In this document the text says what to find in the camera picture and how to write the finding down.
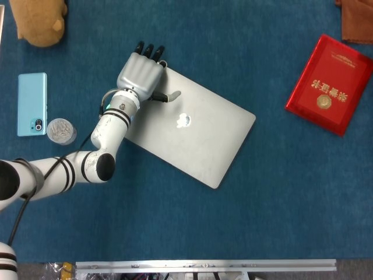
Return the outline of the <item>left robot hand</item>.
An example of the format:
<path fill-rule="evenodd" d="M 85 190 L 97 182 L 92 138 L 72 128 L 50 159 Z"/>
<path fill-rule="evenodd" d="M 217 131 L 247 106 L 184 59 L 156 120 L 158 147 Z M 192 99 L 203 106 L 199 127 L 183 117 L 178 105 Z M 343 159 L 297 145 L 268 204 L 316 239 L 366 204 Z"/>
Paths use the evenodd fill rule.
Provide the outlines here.
<path fill-rule="evenodd" d="M 139 42 L 128 58 L 118 75 L 117 88 L 132 91 L 139 102 L 173 102 L 181 95 L 179 90 L 172 94 L 155 91 L 167 67 L 167 63 L 160 59 L 165 47 L 161 45 L 155 50 L 152 44 L 144 45 L 144 42 Z"/>

